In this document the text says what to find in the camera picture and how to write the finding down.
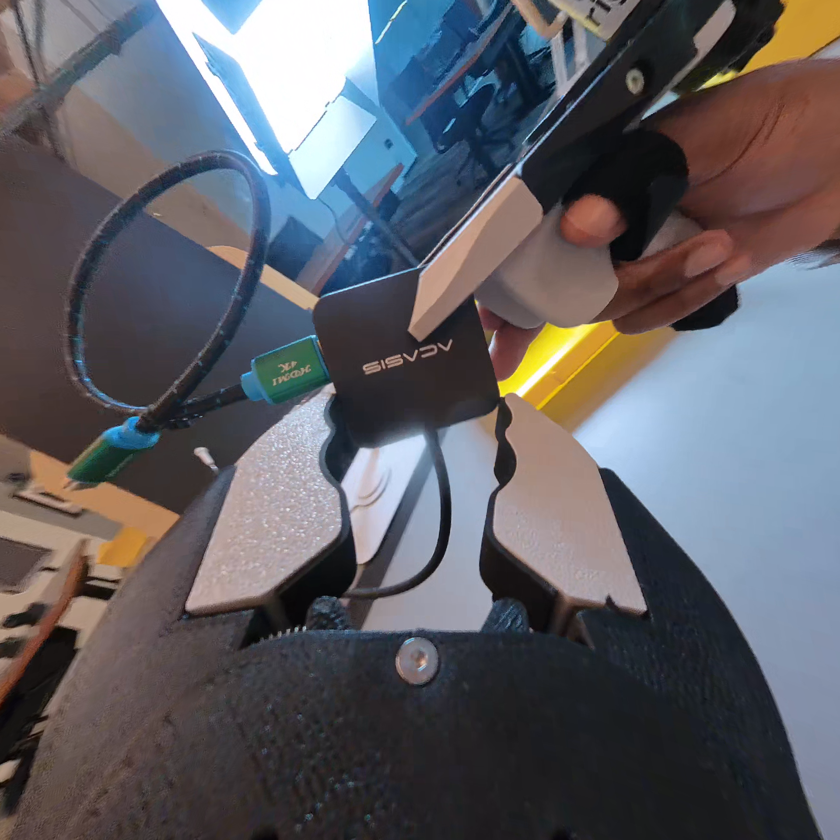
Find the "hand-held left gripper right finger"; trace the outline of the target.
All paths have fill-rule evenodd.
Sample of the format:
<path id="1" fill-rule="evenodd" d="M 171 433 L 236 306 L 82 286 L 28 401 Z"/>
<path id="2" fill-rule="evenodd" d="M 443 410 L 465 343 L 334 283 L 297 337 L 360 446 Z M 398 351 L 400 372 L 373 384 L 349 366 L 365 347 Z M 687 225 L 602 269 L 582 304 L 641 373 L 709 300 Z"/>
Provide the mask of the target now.
<path id="1" fill-rule="evenodd" d="M 572 634 L 583 613 L 643 620 L 648 605 L 594 459 L 515 394 L 496 422 L 497 487 L 479 552 L 493 602 L 515 602 L 528 630 Z"/>

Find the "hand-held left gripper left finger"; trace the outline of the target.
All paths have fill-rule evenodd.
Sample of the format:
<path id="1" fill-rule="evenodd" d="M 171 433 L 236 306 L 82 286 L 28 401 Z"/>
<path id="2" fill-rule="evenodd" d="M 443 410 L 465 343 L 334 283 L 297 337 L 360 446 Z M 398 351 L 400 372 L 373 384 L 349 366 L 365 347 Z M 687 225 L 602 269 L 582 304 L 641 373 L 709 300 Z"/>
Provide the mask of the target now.
<path id="1" fill-rule="evenodd" d="M 350 510 L 334 475 L 352 453 L 334 391 L 293 408 L 241 456 L 185 600 L 190 618 L 262 613 L 273 631 L 303 628 L 310 605 L 356 574 Z"/>

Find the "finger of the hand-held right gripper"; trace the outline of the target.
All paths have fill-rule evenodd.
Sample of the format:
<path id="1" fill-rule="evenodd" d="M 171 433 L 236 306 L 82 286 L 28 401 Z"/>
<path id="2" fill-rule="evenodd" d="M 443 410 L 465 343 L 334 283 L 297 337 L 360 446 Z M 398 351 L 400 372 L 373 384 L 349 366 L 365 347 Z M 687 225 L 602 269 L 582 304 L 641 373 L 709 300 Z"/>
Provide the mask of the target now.
<path id="1" fill-rule="evenodd" d="M 538 199 L 509 176 L 421 269 L 410 333 L 425 340 L 538 226 Z"/>

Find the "black hdmi adapter box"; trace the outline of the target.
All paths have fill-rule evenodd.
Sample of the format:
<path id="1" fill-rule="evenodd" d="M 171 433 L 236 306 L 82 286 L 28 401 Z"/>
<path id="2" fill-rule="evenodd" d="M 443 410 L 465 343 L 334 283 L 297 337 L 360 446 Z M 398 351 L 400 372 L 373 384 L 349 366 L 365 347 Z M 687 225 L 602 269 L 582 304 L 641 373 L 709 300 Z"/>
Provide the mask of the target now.
<path id="1" fill-rule="evenodd" d="M 408 325 L 419 268 L 321 297 L 313 325 L 343 426 L 375 448 L 483 417 L 500 400 L 472 297 L 426 339 Z"/>

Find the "braided hdmi cable green plugs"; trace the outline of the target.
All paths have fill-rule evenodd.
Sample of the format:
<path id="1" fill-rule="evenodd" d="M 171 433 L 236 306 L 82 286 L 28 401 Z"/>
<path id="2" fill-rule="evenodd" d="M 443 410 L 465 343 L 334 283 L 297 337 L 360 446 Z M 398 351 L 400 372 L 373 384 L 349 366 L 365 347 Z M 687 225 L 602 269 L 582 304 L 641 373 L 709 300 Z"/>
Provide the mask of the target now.
<path id="1" fill-rule="evenodd" d="M 251 228 L 245 263 L 215 330 L 175 381 L 147 406 L 120 402 L 92 381 L 84 336 L 86 297 L 108 250 L 121 232 L 153 201 L 172 188 L 209 172 L 234 172 L 248 187 Z M 259 168 L 242 154 L 209 151 L 176 164 L 125 198 L 96 228 L 72 270 L 66 300 L 64 357 L 70 380 L 79 392 L 123 421 L 90 444 L 68 467 L 65 488 L 84 490 L 110 481 L 130 461 L 156 446 L 165 430 L 189 427 L 220 408 L 249 400 L 288 403 L 330 383 L 318 339 L 308 336 L 254 358 L 240 383 L 193 398 L 233 341 L 260 285 L 270 233 L 270 198 Z"/>

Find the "person's right hand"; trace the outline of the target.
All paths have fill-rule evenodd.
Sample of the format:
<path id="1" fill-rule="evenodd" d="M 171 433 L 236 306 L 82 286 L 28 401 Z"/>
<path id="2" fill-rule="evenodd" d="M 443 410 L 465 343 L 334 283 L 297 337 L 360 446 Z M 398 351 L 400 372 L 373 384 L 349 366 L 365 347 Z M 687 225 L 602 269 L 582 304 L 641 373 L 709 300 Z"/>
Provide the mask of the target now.
<path id="1" fill-rule="evenodd" d="M 679 211 L 699 234 L 619 264 L 589 322 L 639 334 L 694 319 L 740 282 L 838 247 L 839 59 L 767 66 L 656 111 L 642 126 L 684 152 Z"/>

